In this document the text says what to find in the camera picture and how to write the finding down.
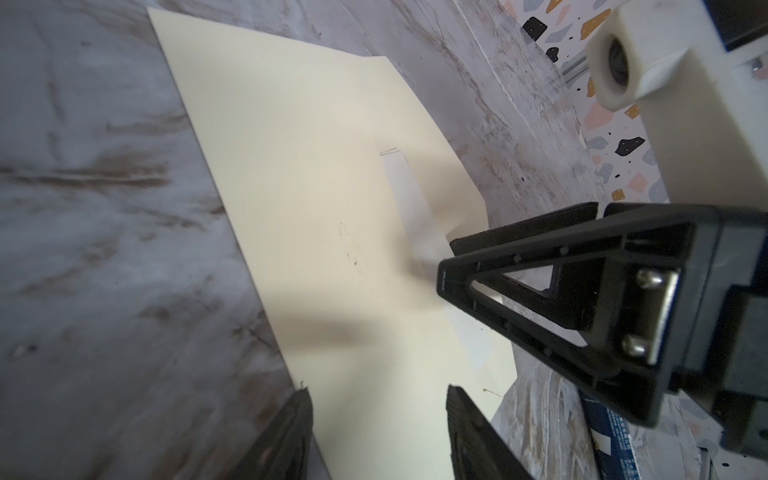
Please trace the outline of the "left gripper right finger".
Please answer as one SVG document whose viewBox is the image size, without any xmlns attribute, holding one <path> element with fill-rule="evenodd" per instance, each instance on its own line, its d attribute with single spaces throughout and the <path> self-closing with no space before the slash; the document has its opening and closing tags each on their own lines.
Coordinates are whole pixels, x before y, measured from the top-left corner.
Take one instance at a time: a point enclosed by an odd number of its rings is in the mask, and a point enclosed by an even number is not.
<svg viewBox="0 0 768 480">
<path fill-rule="evenodd" d="M 448 387 L 446 411 L 456 479 L 532 479 L 463 388 Z"/>
</svg>

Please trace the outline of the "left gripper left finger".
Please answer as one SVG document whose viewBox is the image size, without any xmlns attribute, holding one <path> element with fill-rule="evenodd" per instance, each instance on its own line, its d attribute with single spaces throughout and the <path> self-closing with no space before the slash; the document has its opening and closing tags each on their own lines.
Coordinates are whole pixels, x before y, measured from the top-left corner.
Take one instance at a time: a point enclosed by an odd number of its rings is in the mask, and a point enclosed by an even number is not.
<svg viewBox="0 0 768 480">
<path fill-rule="evenodd" d="M 304 480 L 313 428 L 309 391 L 294 392 L 262 435 L 230 471 L 231 479 Z"/>
</svg>

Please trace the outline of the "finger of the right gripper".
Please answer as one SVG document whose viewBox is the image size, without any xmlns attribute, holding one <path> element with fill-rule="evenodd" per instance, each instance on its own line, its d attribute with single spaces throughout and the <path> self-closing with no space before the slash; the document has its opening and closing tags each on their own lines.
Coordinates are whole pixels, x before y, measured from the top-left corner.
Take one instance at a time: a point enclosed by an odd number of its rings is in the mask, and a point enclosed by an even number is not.
<svg viewBox="0 0 768 480">
<path fill-rule="evenodd" d="M 597 202 L 572 205 L 506 226 L 456 238 L 451 240 L 449 245 L 456 256 L 468 254 L 592 221 L 597 218 L 598 207 Z M 566 267 L 555 267 L 552 270 L 550 285 L 543 290 L 535 290 L 506 275 L 488 277 L 480 283 L 565 329 L 581 330 L 586 327 L 582 314 L 575 309 L 579 304 L 576 295 L 581 293 L 583 288 L 577 285 L 576 274 Z"/>
</svg>

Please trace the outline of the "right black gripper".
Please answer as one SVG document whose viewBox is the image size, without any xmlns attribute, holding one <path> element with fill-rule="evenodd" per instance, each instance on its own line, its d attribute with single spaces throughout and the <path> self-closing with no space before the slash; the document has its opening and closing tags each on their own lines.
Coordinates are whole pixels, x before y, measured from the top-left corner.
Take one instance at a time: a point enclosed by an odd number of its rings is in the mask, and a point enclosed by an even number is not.
<svg viewBox="0 0 768 480">
<path fill-rule="evenodd" d="M 630 422 L 684 392 L 766 458 L 766 213 L 636 207 L 445 259 L 436 288 Z"/>
</svg>

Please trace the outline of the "blue white glue stick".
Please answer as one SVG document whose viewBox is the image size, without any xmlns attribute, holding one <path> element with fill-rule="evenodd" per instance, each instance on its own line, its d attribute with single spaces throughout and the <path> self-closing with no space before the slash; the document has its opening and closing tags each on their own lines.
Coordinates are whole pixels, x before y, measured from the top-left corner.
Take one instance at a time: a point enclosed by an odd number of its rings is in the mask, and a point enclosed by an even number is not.
<svg viewBox="0 0 768 480">
<path fill-rule="evenodd" d="M 627 422 L 585 392 L 579 391 L 579 398 L 593 443 L 599 478 L 640 480 Z"/>
</svg>

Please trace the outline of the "cream envelope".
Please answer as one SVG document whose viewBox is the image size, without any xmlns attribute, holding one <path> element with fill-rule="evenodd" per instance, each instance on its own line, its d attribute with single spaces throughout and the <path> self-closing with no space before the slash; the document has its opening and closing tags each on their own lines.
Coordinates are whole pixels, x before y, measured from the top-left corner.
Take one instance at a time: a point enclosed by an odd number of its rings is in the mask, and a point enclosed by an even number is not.
<svg viewBox="0 0 768 480">
<path fill-rule="evenodd" d="M 414 258 L 380 161 L 398 149 L 450 240 L 485 203 L 384 57 L 149 13 L 290 376 L 335 479 L 449 479 L 450 385 L 492 416 L 516 379 L 483 326 L 475 370 Z"/>
</svg>

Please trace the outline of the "beige letter paper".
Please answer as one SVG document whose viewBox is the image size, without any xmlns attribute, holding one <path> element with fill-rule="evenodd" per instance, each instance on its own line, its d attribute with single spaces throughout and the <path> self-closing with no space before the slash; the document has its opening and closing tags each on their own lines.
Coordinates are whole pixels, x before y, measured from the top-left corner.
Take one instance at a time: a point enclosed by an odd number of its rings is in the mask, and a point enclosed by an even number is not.
<svg viewBox="0 0 768 480">
<path fill-rule="evenodd" d="M 404 153 L 398 149 L 384 152 L 380 161 L 394 195 L 401 222 L 414 258 L 421 264 L 433 291 L 438 280 L 438 266 L 453 257 L 449 243 L 433 216 L 429 202 L 410 169 Z M 485 367 L 491 358 L 490 333 L 474 318 L 442 297 L 438 300 L 456 331 L 471 366 Z"/>
</svg>

